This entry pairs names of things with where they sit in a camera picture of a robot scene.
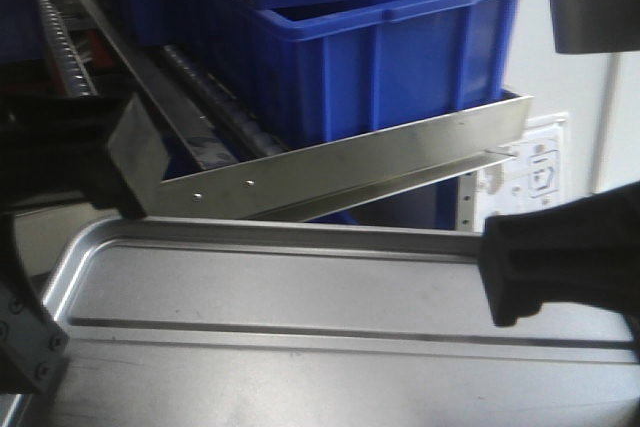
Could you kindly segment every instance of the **stainless steel tray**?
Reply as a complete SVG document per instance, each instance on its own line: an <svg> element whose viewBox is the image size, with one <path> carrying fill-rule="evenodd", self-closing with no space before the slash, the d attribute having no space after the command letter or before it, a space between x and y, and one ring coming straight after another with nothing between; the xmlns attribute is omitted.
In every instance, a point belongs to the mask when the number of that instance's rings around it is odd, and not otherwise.
<svg viewBox="0 0 640 427"><path fill-rule="evenodd" d="M477 248L410 230L96 223L45 297L68 365L46 396L0 398L3 425L635 425L623 319L552 305L497 329Z"/></svg>

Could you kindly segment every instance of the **electrical socket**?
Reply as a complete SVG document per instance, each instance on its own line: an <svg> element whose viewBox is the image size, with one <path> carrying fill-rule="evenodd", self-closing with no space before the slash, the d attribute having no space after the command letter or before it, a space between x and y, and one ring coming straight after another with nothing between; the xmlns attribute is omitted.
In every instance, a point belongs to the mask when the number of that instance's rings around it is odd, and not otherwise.
<svg viewBox="0 0 640 427"><path fill-rule="evenodd" d="M492 215L564 203L567 114L530 119L522 139L503 146L513 159L460 178L457 228L482 232Z"/></svg>

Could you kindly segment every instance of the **metal rail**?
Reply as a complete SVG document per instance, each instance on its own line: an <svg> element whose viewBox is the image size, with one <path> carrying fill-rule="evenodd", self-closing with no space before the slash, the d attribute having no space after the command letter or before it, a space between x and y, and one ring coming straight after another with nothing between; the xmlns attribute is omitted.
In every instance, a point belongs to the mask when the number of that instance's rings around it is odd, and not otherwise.
<svg viewBox="0 0 640 427"><path fill-rule="evenodd" d="M40 0L40 13L51 57L69 97L95 95L96 90L69 38L60 12L50 0Z"/></svg>
<svg viewBox="0 0 640 427"><path fill-rule="evenodd" d="M530 103L530 97L509 99L166 181L152 210L312 219L508 160L495 146L520 138Z"/></svg>

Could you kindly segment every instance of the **white wall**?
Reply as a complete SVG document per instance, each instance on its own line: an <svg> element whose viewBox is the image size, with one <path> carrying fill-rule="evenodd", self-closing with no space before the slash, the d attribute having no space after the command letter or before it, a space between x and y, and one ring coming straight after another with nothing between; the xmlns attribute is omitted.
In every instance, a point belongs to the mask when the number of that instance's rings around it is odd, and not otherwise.
<svg viewBox="0 0 640 427"><path fill-rule="evenodd" d="M556 54L549 0L520 1L505 83L535 97L532 117L569 113L568 199L591 191L592 159L612 57Z"/></svg>

